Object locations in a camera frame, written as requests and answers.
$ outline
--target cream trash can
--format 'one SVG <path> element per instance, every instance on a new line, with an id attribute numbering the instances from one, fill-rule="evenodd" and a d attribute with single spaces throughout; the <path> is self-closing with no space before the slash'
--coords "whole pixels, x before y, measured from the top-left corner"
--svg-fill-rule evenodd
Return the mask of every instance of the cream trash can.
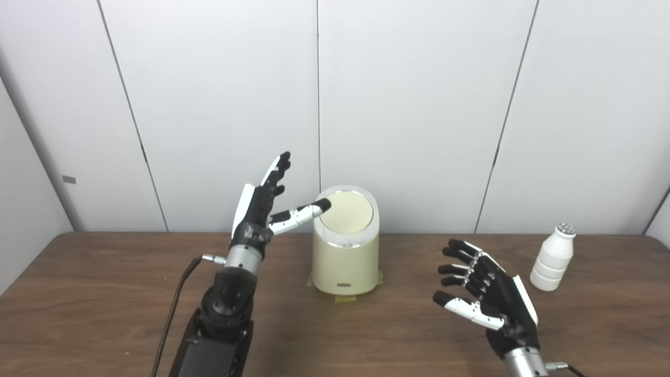
<path id="1" fill-rule="evenodd" d="M 370 292 L 379 280 L 379 208 L 356 186 L 334 186 L 318 199 L 332 206 L 314 219 L 312 281 L 338 296 Z"/>

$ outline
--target silver wrist cylinder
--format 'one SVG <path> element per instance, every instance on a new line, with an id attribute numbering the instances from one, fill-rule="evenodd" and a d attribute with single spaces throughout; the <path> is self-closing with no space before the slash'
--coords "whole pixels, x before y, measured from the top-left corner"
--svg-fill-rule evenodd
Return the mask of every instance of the silver wrist cylinder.
<path id="1" fill-rule="evenodd" d="M 262 261 L 263 255 L 256 248 L 235 245 L 228 251 L 225 266 L 242 268 L 256 275 Z"/>
<path id="2" fill-rule="evenodd" d="M 540 352 L 534 347 L 520 347 L 505 354 L 510 377 L 548 377 Z"/>

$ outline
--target black cable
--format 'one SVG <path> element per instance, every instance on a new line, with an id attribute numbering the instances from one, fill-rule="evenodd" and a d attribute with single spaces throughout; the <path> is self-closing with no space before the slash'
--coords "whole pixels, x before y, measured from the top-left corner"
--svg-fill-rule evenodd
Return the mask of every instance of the black cable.
<path id="1" fill-rule="evenodd" d="M 174 311 L 177 309 L 177 302 L 179 301 L 179 295 L 182 292 L 182 287 L 184 282 L 191 275 L 191 272 L 196 269 L 196 266 L 199 265 L 202 257 L 194 258 L 191 261 L 191 264 L 186 267 L 186 270 L 182 274 L 182 278 L 177 284 L 177 290 L 175 290 L 174 298 L 172 299 L 172 306 L 170 307 L 170 312 L 167 314 L 167 321 L 165 322 L 165 327 L 163 328 L 163 334 L 161 335 L 161 341 L 158 343 L 158 351 L 156 351 L 156 359 L 153 361 L 153 370 L 151 371 L 151 377 L 156 377 L 158 373 L 158 365 L 161 363 L 161 356 L 163 355 L 163 348 L 165 347 L 165 340 L 168 338 L 168 331 L 170 330 L 170 324 L 172 323 L 172 317 L 174 317 Z"/>
<path id="2" fill-rule="evenodd" d="M 579 377 L 586 377 L 584 376 L 583 373 L 581 373 L 577 368 L 573 367 L 572 365 L 567 365 L 567 368 L 570 370 L 570 372 L 573 372 L 574 374 L 578 375 Z"/>

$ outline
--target bottle cap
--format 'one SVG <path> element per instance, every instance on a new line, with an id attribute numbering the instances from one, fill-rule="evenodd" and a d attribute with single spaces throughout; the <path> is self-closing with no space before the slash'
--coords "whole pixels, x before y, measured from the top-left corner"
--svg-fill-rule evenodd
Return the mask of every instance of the bottle cap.
<path id="1" fill-rule="evenodd" d="M 574 226 L 572 226 L 568 223 L 560 223 L 560 224 L 558 224 L 556 229 L 558 229 L 559 232 L 561 232 L 563 234 L 567 234 L 567 235 L 577 234 L 577 229 L 575 229 Z"/>

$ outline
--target round lid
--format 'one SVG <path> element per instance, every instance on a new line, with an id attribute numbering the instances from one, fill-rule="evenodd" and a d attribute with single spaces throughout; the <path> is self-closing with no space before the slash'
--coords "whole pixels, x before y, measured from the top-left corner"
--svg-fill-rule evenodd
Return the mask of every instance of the round lid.
<path id="1" fill-rule="evenodd" d="M 358 233 L 373 219 L 373 206 L 354 191 L 338 191 L 328 195 L 332 206 L 320 216 L 321 222 L 339 234 Z"/>

